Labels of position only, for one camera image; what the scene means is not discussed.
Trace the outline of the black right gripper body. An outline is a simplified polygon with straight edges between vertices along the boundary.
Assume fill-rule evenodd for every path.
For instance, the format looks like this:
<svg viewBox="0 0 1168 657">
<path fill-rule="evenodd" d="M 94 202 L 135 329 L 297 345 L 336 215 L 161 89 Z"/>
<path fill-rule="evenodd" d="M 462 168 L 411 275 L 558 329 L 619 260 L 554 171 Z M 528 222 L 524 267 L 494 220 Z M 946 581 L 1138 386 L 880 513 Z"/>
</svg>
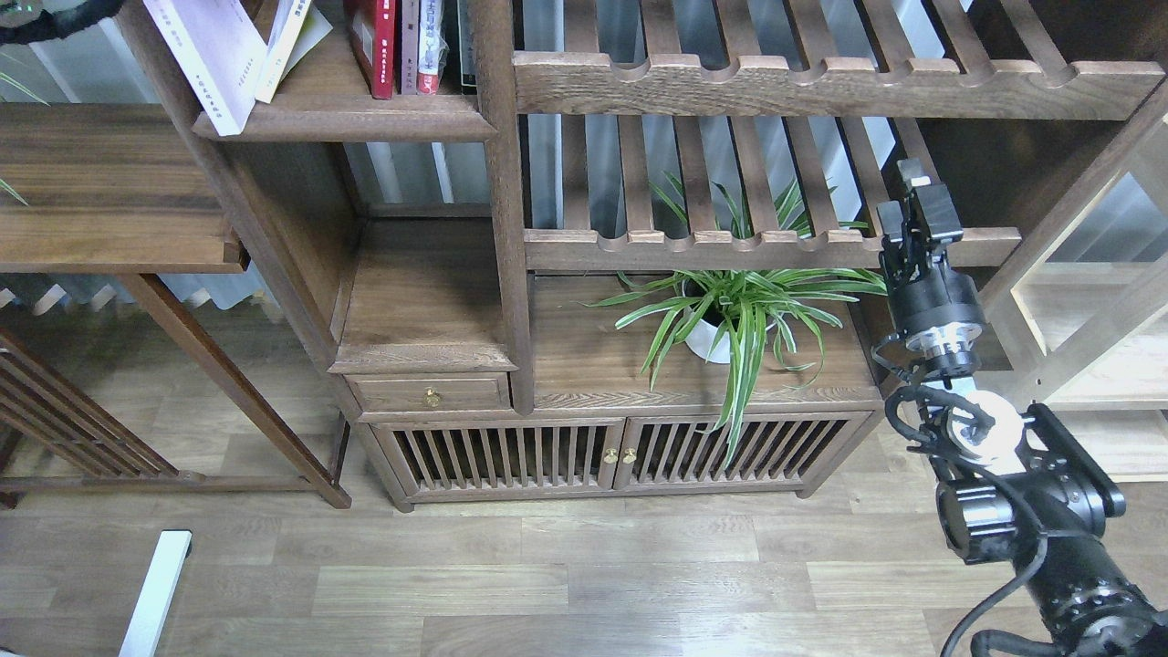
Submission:
<svg viewBox="0 0 1168 657">
<path fill-rule="evenodd" d="M 881 238 L 880 263 L 888 291 L 908 288 L 936 275 L 953 293 L 966 288 L 966 276 L 950 267 L 947 245 L 964 235 L 946 184 L 923 184 L 901 201 L 877 205 Z"/>
</svg>

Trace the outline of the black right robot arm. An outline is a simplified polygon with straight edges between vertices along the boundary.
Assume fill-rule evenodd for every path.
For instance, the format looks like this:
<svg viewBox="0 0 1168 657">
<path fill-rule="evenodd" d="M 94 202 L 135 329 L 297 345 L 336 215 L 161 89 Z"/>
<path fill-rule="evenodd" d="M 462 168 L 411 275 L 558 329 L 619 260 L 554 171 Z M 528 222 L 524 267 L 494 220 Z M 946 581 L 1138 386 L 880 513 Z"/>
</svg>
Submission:
<svg viewBox="0 0 1168 657">
<path fill-rule="evenodd" d="M 1008 561 L 1015 576 L 976 604 L 943 646 L 953 653 L 988 609 L 1026 587 L 1050 641 L 976 632 L 975 656 L 1163 656 L 1164 611 L 1156 610 L 1101 545 L 1105 523 L 1125 496 L 1048 406 L 1017 412 L 979 390 L 975 340 L 987 320 L 975 282 L 950 267 L 962 236 L 945 184 L 905 159 L 901 199 L 880 205 L 881 274 L 894 333 L 918 353 L 909 369 L 872 358 L 901 379 L 887 399 L 894 430 L 930 458 L 937 510 L 950 549 L 962 561 Z"/>
</svg>

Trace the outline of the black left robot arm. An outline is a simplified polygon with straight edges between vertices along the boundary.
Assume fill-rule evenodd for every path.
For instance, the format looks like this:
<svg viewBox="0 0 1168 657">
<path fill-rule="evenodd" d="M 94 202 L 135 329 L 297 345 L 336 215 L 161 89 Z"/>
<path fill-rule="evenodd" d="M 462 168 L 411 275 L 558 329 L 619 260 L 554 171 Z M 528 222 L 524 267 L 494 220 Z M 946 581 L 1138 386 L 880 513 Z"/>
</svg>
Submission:
<svg viewBox="0 0 1168 657">
<path fill-rule="evenodd" d="M 124 1 L 82 1 L 51 12 L 43 1 L 1 1 L 1 46 L 63 40 L 114 18 Z"/>
</svg>

